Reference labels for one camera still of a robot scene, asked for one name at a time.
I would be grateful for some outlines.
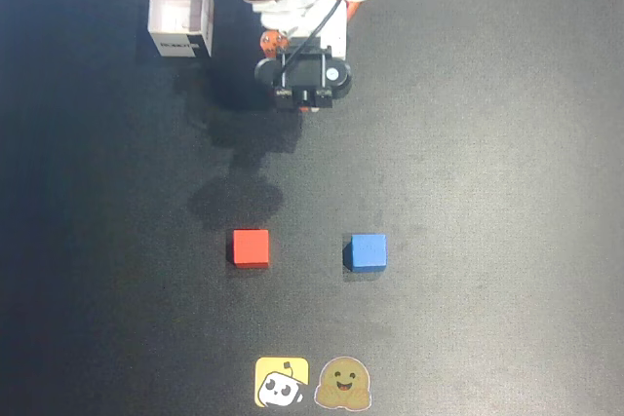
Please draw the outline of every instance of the brown emoji sticker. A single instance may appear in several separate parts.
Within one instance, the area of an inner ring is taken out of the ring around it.
[[[353,358],[336,358],[321,371],[314,400],[326,409],[364,411],[371,407],[371,378],[364,365]]]

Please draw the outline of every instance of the sticker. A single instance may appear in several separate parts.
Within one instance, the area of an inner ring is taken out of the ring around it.
[[[310,366],[304,358],[260,358],[255,363],[255,404],[296,406],[303,401]]]
[[[364,365],[353,358],[336,358],[321,371],[314,401],[326,409],[364,411],[371,407],[371,377]]]

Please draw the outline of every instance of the yellow sticker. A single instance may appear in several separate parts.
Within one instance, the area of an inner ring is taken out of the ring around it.
[[[314,400],[326,409],[369,409],[372,403],[369,372],[357,359],[332,359],[321,371]]]
[[[300,404],[309,378],[304,358],[260,358],[255,363],[255,404],[260,408]]]

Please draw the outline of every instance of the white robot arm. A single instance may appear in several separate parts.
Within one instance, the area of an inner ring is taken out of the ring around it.
[[[348,93],[347,22],[364,0],[244,0],[266,28],[258,81],[280,108],[332,107]]]

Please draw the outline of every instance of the open box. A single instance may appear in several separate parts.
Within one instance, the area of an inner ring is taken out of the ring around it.
[[[147,29],[163,57],[213,54],[213,0],[149,0]]]

